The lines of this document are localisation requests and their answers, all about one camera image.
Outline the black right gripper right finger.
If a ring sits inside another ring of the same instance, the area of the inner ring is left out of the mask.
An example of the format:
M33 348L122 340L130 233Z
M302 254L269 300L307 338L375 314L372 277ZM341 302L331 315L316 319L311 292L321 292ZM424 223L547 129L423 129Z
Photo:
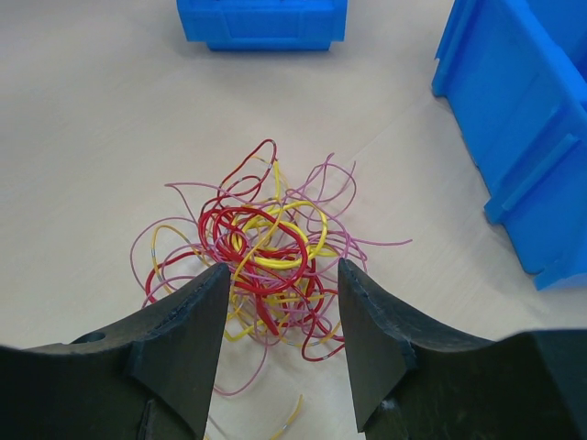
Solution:
M358 430L369 439L583 439L586 333L491 341L442 324L338 263Z

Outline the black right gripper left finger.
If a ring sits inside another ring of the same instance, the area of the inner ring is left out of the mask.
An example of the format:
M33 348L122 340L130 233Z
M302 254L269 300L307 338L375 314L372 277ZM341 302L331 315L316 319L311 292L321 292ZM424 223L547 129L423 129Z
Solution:
M216 264L69 344L3 347L1 436L203 438L228 291L228 267Z

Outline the large blue divided bin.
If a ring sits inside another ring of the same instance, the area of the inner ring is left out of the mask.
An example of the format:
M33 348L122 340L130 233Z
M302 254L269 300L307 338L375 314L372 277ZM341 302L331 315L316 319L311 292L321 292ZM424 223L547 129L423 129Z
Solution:
M586 284L586 4L457 1L432 82L540 290Z

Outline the small blue plastic bin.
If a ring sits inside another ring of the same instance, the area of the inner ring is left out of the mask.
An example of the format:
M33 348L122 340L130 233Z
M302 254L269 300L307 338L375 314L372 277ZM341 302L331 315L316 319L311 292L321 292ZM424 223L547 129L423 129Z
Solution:
M186 40L215 51L328 50L345 38L346 1L176 3Z

